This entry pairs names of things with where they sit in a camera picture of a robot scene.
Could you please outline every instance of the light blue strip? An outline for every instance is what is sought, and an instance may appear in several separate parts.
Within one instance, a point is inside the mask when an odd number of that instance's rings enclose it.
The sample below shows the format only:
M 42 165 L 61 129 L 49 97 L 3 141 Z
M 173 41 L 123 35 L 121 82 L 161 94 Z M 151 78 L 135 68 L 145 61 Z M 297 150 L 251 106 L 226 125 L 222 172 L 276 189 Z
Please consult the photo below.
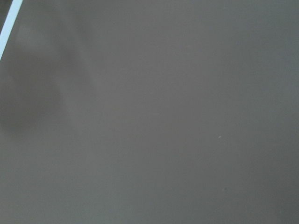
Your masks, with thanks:
M 13 29 L 15 19 L 19 13 L 23 0 L 13 0 L 10 9 L 8 11 L 6 20 L 4 22 L 1 34 L 0 34 L 0 60 L 2 58 L 6 43 L 8 41 L 11 30 Z

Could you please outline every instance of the gray surface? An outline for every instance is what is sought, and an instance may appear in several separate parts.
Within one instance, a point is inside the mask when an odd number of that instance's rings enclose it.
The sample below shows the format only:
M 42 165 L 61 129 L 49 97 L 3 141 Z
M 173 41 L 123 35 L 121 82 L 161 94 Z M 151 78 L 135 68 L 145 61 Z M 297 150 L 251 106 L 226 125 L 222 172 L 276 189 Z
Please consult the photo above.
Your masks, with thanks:
M 298 223 L 298 9 L 25 0 L 0 63 L 0 223 Z

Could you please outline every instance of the white line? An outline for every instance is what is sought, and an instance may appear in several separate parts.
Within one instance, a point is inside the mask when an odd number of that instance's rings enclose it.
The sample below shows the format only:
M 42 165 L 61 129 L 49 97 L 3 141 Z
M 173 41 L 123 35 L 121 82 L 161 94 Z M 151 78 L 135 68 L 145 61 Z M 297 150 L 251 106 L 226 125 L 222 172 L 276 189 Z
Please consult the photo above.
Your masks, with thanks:
M 23 0 L 13 0 L 9 8 L 6 20 L 4 22 L 1 34 L 0 34 L 0 60 L 2 58 L 6 43 L 8 41 L 11 30 L 13 29 L 15 19 L 19 13 Z

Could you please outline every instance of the white strip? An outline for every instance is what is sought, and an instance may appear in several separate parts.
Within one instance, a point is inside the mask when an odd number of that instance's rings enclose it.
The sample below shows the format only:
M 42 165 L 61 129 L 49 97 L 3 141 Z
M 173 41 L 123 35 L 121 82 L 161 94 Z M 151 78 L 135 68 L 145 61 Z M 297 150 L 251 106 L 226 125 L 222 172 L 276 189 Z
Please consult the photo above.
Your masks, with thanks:
M 6 43 L 8 41 L 11 30 L 13 29 L 15 19 L 19 13 L 23 0 L 13 0 L 9 8 L 6 20 L 4 22 L 1 34 L 0 34 L 0 60 L 2 58 Z

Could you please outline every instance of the gray tabletop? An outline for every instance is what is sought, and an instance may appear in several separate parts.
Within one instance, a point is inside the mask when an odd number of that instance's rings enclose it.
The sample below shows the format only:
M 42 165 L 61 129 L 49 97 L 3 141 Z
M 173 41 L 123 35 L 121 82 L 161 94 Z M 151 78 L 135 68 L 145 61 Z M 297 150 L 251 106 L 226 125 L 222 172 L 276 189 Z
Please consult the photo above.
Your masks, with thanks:
M 298 223 L 298 10 L 24 0 L 0 62 L 0 223 Z

